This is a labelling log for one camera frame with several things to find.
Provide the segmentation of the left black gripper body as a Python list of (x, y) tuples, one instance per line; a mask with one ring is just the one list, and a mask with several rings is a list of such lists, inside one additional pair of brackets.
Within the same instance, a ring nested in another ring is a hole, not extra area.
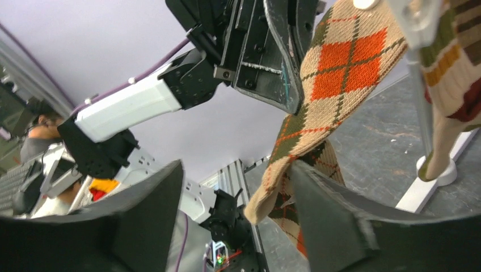
[[(173, 90), (215, 90), (221, 83), (233, 86), (241, 48), (254, 1), (167, 1), (166, 5), (187, 33), (194, 48), (173, 60), (165, 81)], [(314, 20), (325, 1), (305, 3), (305, 53)]]

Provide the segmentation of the argyle beige sock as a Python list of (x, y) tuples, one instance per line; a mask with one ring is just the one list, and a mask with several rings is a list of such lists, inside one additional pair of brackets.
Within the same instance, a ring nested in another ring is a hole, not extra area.
[(388, 4), (369, 10), (336, 1), (315, 29), (300, 68), (304, 100), (285, 117), (259, 189), (244, 209), (258, 224), (273, 220), (301, 254), (306, 254), (298, 220), (294, 179), (287, 170), (301, 160), (344, 184), (328, 136), (347, 119), (398, 63), (407, 49)]

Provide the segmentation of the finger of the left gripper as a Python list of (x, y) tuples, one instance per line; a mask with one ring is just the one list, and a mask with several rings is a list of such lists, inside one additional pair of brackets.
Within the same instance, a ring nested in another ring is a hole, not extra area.
[(289, 114), (303, 102), (299, 77), (305, 55), (304, 1), (244, 2), (252, 8), (233, 86)]

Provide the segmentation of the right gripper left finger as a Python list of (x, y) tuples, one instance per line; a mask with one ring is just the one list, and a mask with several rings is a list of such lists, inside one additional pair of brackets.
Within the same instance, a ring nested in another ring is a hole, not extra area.
[(1, 270), (165, 271), (183, 174), (176, 160), (69, 215), (1, 218)]

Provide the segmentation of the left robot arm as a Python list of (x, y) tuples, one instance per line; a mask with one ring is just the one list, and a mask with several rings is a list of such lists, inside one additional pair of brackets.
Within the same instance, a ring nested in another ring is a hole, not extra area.
[(324, 1), (167, 1), (194, 48), (159, 71), (76, 109), (59, 127), (75, 171), (123, 180), (147, 169), (130, 128), (210, 100), (219, 84), (290, 114), (304, 100), (299, 68)]

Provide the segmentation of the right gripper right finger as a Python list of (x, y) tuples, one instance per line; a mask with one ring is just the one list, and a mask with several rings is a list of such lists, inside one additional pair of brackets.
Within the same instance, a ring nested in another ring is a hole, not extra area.
[(312, 271), (479, 271), (480, 215), (433, 217), (380, 204), (303, 161), (289, 170)]

